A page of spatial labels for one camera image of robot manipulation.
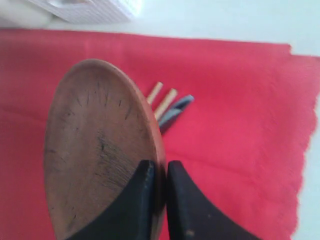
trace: red tablecloth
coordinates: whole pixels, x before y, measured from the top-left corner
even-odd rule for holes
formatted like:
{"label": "red tablecloth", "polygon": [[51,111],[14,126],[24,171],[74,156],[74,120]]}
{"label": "red tablecloth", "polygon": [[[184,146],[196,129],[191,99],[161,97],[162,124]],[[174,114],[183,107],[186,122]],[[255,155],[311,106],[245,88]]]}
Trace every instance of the red tablecloth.
{"label": "red tablecloth", "polygon": [[59,80],[87,58],[116,65],[145,94],[157,81],[179,97],[192,94],[195,102],[164,137],[167,160],[181,160],[204,194],[248,231],[290,239],[316,127],[318,58],[293,56],[285,44],[1,30],[1,240],[54,239],[45,124]]}

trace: white surface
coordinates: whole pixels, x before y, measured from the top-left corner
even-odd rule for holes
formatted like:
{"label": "white surface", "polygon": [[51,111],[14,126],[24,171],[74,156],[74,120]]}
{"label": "white surface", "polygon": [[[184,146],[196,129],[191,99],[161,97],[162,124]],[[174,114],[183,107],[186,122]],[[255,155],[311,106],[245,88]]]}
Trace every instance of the white surface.
{"label": "white surface", "polygon": [[39,28],[48,24],[52,14],[23,0],[0,0],[0,28]]}
{"label": "white surface", "polygon": [[[295,54],[320,56],[319,0],[145,0],[134,22],[72,25],[56,19],[49,28],[289,43]],[[320,116],[320,104],[316,112]],[[320,239],[319,125],[306,154],[294,240]]]}
{"label": "white surface", "polygon": [[141,9],[142,0],[28,0],[74,24],[129,22]]}

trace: wooden utensil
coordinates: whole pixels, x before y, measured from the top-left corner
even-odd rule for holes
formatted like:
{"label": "wooden utensil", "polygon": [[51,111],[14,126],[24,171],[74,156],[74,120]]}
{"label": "wooden utensil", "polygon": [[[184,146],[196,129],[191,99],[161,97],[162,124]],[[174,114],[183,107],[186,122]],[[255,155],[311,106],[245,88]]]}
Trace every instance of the wooden utensil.
{"label": "wooden utensil", "polygon": [[[45,192],[56,238],[70,237],[101,214],[141,160],[156,162],[161,184],[165,151],[145,97],[107,62],[75,65],[57,87],[45,133]],[[163,209],[159,191],[155,200],[157,224]]]}

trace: white table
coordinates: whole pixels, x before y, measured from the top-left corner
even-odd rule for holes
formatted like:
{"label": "white table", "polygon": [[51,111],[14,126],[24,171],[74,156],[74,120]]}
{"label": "white table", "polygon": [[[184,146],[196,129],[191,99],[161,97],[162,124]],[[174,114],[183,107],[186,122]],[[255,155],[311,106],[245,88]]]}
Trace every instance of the white table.
{"label": "white table", "polygon": [[[144,0],[134,22],[73,25],[56,19],[48,28],[289,43],[295,54],[320,56],[319,0]],[[320,104],[316,112],[320,119]],[[320,239],[319,119],[306,153],[294,240]]]}

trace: white box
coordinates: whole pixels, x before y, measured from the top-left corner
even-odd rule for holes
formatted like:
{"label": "white box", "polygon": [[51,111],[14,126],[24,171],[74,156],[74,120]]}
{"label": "white box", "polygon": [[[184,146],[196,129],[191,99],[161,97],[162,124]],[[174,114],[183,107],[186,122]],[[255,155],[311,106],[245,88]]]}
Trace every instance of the white box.
{"label": "white box", "polygon": [[140,12],[143,0],[29,0],[74,24],[128,22]]}

